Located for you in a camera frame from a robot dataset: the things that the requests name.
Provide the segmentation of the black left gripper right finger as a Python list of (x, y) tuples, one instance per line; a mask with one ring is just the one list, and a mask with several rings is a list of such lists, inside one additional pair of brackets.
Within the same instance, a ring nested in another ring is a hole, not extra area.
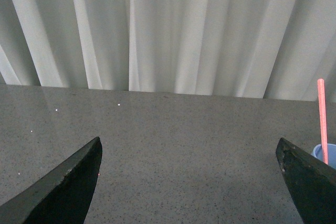
[(335, 169), (285, 138), (276, 158), (303, 223), (335, 223)]

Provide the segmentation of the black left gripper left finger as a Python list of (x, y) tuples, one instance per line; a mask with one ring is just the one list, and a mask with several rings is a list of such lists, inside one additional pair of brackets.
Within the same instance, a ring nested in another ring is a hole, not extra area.
[(98, 137), (1, 205), (1, 223), (84, 223), (102, 160)]

